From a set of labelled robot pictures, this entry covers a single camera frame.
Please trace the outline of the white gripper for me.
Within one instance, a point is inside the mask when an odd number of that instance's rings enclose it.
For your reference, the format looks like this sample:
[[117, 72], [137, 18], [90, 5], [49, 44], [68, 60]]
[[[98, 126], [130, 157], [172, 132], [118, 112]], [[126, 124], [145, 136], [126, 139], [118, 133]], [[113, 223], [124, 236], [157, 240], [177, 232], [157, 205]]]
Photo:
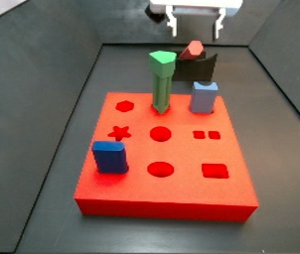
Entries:
[[172, 28], [172, 36], [177, 37], [177, 18], [173, 14], [175, 9], [183, 10], [209, 10], [219, 11], [215, 22], [215, 41], [220, 38], [224, 28], [226, 14], [235, 15], [243, 5], [243, 0], [149, 0], [153, 13], [167, 12], [168, 27]]

